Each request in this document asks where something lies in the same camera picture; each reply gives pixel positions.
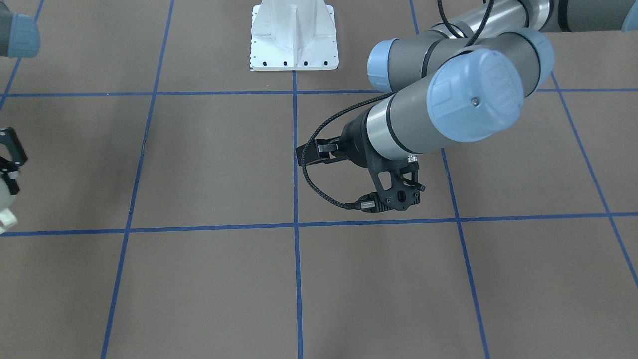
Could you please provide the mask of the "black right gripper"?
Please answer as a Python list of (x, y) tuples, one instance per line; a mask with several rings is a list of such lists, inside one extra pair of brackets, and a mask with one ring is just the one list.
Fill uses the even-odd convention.
[(0, 143), (9, 153), (9, 159), (3, 156), (0, 158), (1, 179), (6, 184), (9, 194), (15, 196), (20, 192), (17, 182), (19, 170), (28, 161), (28, 156), (13, 127), (0, 130)]

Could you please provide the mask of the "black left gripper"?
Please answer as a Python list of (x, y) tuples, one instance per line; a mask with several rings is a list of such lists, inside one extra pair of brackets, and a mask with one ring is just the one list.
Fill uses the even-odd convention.
[(378, 162), (380, 155), (374, 150), (364, 120), (351, 120), (344, 126), (340, 136), (330, 139), (315, 139), (314, 144), (296, 147), (299, 167), (339, 161), (351, 161), (362, 168)]

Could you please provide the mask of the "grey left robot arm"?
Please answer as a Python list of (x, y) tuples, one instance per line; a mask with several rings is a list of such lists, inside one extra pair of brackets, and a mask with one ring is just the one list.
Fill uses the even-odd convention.
[(382, 95), (340, 136), (299, 146), (298, 164), (414, 170), (419, 154), (515, 123), (554, 67), (547, 33), (636, 29), (635, 0), (490, 0), (413, 38), (381, 41), (367, 70)]

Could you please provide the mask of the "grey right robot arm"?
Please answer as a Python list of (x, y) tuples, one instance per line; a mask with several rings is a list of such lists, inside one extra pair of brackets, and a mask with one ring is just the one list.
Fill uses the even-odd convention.
[[(26, 14), (15, 13), (1, 2), (0, 12), (0, 54), (7, 58), (33, 58), (39, 54), (40, 33), (35, 20)], [(28, 161), (28, 156), (12, 127), (1, 129), (1, 145), (6, 147), (9, 159), (1, 157), (1, 183), (7, 195), (16, 196), (20, 167)]]

